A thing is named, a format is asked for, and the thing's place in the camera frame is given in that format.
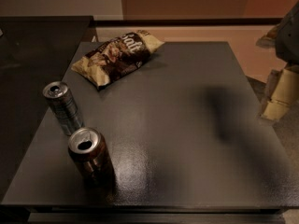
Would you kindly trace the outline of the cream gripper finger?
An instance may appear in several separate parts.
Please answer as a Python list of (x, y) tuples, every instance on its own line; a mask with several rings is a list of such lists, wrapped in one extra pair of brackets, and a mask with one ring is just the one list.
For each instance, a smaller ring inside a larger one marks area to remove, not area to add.
[(287, 64), (268, 76), (262, 99), (261, 117), (280, 120), (299, 99), (299, 65)]

